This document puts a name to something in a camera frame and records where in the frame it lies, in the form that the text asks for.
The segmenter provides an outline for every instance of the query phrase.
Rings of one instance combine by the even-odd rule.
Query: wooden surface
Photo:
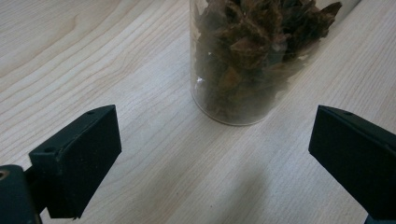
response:
[[[114,104],[123,152],[73,223],[362,223],[308,143],[318,105],[396,133],[395,11],[362,0],[265,120],[232,127],[191,98],[188,1],[2,0],[0,164],[28,168],[33,148]]]

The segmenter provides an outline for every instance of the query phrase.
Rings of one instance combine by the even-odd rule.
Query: glass jar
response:
[[[191,0],[196,104],[226,124],[260,121],[359,1]]]

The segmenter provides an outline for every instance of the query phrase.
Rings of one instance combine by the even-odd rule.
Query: wooden table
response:
[[[318,105],[396,133],[396,1],[363,0],[262,122],[208,118],[190,94],[189,2],[0,2],[0,164],[116,105],[123,152],[73,223],[362,223],[308,153]],[[45,223],[69,223],[50,219]]]

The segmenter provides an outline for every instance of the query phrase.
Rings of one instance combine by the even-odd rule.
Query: dried spice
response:
[[[300,57],[326,37],[341,7],[315,0],[206,0],[195,10],[195,72],[207,113],[229,123],[255,120],[269,108]]]

